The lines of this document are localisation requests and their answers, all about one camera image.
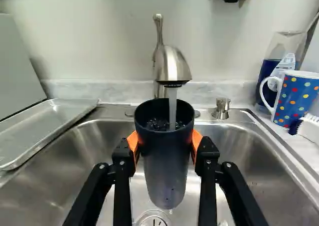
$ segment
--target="metal tray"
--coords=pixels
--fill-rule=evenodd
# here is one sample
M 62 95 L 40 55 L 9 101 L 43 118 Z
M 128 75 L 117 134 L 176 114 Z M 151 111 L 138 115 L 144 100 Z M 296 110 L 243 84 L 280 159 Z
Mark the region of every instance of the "metal tray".
M 0 170 L 12 170 L 93 110 L 97 100 L 52 99 L 0 122 Z

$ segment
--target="sink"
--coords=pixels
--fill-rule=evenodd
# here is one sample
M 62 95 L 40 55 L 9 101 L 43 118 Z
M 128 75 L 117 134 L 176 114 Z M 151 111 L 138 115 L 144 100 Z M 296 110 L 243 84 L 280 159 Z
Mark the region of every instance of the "sink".
M 122 137 L 135 130 L 133 106 L 102 105 L 52 141 L 19 169 L 0 178 L 0 222 L 6 226 L 59 226 L 64 222 L 93 166 L 111 164 Z M 315 226 L 319 211 L 309 183 L 298 175 L 279 142 L 249 112 L 231 109 L 229 119 L 216 120 L 200 110 L 195 129 L 218 147 L 220 162 L 232 161 L 271 226 Z M 200 177 L 189 161 L 185 197 L 172 210 L 161 210 L 147 193 L 143 158 L 130 180 L 132 217 L 136 226 L 197 225 Z M 114 187 L 105 198 L 98 226 L 111 226 Z M 223 191 L 216 185 L 217 217 L 234 226 Z

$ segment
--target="robotic arm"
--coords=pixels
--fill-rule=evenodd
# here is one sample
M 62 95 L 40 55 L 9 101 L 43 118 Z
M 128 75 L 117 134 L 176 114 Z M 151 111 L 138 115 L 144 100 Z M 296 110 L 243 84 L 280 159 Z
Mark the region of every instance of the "robotic arm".
M 115 185 L 113 226 L 131 226 L 129 179 L 135 173 L 139 155 L 134 131 L 115 148 L 112 165 L 99 163 L 93 168 L 63 226 L 94 226 L 112 185 Z M 268 226 L 238 167 L 232 162 L 218 163 L 220 153 L 209 137 L 194 130 L 191 155 L 195 172 L 201 177 L 198 226 L 217 225 L 215 183 L 225 192 L 236 226 Z

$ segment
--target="blue mug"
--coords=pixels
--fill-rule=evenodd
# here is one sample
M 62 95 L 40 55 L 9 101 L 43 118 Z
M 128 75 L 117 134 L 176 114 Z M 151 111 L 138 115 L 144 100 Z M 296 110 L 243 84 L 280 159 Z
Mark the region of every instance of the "blue mug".
M 263 86 L 268 80 L 277 82 L 277 97 L 271 107 L 263 94 Z M 275 124 L 289 128 L 295 120 L 303 117 L 319 93 L 319 73 L 287 70 L 282 78 L 275 76 L 265 78 L 259 87 L 262 101 L 270 111 Z

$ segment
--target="running water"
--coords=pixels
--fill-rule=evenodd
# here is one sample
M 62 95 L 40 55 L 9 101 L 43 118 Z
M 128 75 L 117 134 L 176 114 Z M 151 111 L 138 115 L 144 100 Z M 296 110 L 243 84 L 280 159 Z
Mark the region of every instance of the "running water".
M 176 103 L 177 103 L 177 87 L 167 87 L 167 96 L 169 101 L 169 130 L 176 129 Z

